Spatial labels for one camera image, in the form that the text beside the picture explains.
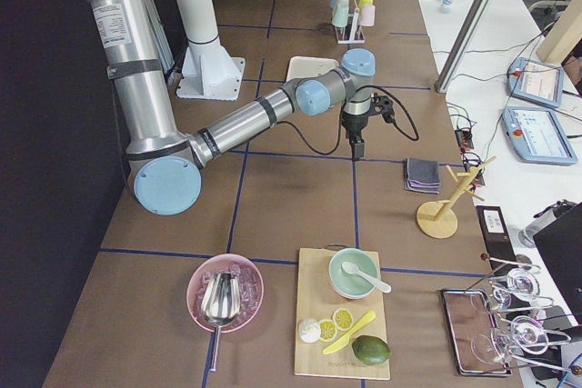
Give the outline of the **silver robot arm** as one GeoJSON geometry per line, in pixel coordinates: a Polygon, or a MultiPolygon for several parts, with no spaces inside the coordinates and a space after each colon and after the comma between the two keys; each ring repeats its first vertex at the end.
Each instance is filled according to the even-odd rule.
{"type": "Polygon", "coordinates": [[[295,111],[310,116],[343,104],[367,109],[376,72],[364,48],[345,52],[340,66],[294,79],[194,134],[176,126],[146,0],[86,0],[91,5],[131,141],[126,150],[133,191],[148,211],[179,214],[200,194],[200,172],[224,152],[276,126],[295,111]]]}

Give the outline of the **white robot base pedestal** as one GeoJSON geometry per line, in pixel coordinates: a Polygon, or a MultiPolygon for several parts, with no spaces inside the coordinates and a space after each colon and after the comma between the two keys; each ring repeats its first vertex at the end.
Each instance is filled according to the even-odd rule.
{"type": "Polygon", "coordinates": [[[222,46],[212,0],[176,0],[188,40],[177,95],[234,101],[246,61],[222,46]]]}

